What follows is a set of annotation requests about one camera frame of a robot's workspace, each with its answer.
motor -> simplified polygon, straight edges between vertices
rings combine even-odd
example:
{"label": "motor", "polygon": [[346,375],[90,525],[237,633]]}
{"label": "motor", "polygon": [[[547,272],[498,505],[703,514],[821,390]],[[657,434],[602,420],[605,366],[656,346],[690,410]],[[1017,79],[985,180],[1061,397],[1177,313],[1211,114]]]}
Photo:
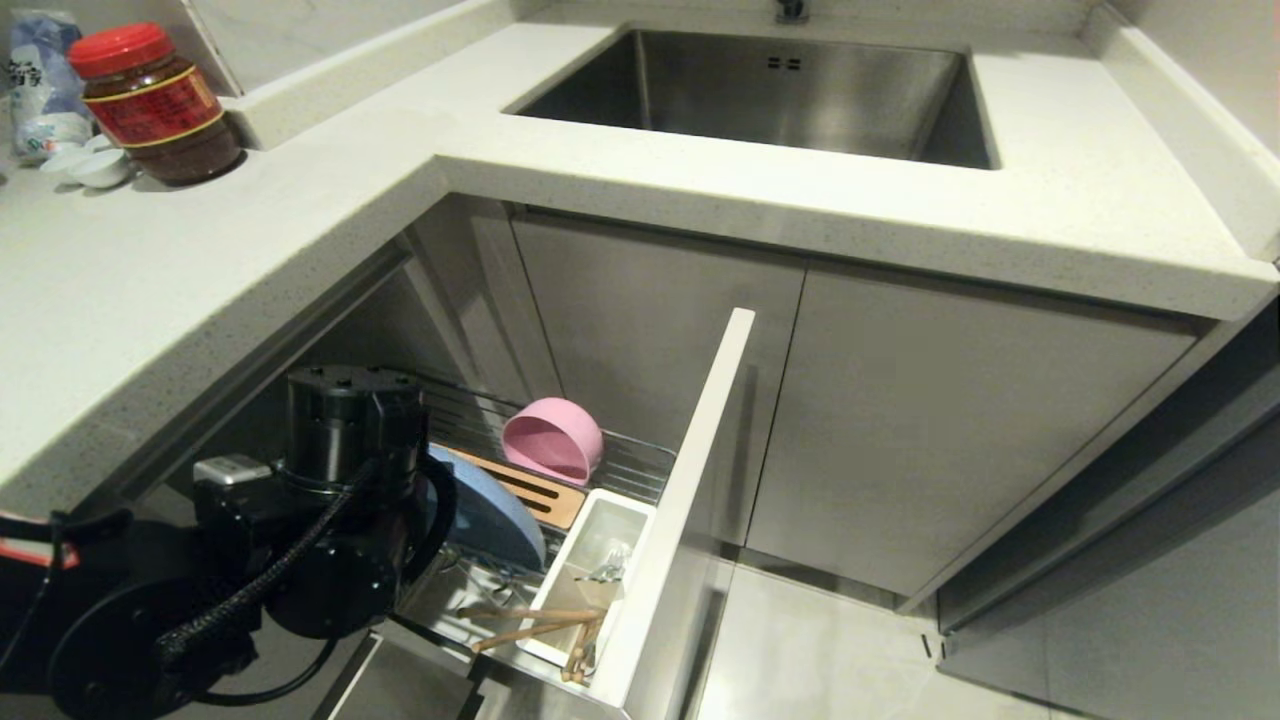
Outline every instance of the motor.
{"label": "motor", "polygon": [[[0,628],[15,628],[0,693],[49,694],[74,720],[256,705],[301,687],[338,639],[393,611],[457,509],[451,468],[426,452],[421,388],[338,365],[293,370],[288,386],[283,457],[197,462],[195,527],[125,510],[78,524],[0,516]],[[278,688],[212,693],[257,659],[264,610],[324,650]]]}

kitchen sink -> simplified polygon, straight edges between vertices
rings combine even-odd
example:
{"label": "kitchen sink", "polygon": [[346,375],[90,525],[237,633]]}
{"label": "kitchen sink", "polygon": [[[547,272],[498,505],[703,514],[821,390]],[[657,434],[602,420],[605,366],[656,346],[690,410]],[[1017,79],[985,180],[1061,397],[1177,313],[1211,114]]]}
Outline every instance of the kitchen sink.
{"label": "kitchen sink", "polygon": [[965,56],[632,31],[516,114],[993,168]]}

jar label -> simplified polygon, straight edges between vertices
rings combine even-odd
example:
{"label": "jar label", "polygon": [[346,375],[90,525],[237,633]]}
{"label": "jar label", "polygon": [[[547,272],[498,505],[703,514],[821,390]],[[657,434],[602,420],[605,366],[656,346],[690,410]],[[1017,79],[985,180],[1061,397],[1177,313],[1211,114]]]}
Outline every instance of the jar label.
{"label": "jar label", "polygon": [[84,104],[102,132],[120,147],[146,147],[200,132],[223,117],[223,106],[195,67],[164,82]]}

floor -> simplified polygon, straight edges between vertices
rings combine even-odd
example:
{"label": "floor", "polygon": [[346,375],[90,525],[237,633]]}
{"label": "floor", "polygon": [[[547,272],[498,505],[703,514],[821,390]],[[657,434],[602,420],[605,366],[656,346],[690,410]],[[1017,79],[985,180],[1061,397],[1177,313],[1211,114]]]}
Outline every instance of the floor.
{"label": "floor", "polygon": [[696,720],[1065,720],[937,673],[932,623],[736,566]]}

glass jar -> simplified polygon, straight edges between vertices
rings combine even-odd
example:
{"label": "glass jar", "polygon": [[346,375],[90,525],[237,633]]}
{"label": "glass jar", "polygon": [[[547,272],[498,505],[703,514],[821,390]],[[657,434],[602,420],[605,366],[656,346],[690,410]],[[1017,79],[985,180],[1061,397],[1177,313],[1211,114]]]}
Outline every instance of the glass jar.
{"label": "glass jar", "polygon": [[106,29],[72,45],[84,105],[145,173],[166,184],[218,177],[244,156],[200,68],[155,23]]}

